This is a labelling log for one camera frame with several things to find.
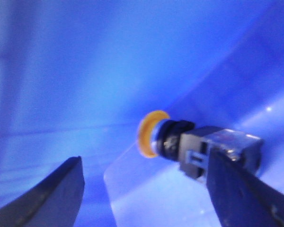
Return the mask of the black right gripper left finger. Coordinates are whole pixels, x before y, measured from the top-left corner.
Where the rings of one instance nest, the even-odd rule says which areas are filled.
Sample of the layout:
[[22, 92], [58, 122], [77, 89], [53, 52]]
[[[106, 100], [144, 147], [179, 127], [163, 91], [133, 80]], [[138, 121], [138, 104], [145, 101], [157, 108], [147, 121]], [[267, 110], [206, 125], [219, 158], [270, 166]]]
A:
[[71, 157], [36, 186], [0, 208], [0, 227], [72, 227], [84, 193], [81, 157]]

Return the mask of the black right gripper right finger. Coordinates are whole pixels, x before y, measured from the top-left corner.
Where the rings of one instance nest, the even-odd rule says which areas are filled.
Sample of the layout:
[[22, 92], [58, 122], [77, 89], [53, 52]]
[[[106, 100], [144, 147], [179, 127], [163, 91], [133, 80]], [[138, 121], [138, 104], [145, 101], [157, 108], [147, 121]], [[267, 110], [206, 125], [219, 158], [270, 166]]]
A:
[[223, 227], [284, 227], [284, 194], [211, 152], [206, 186]]

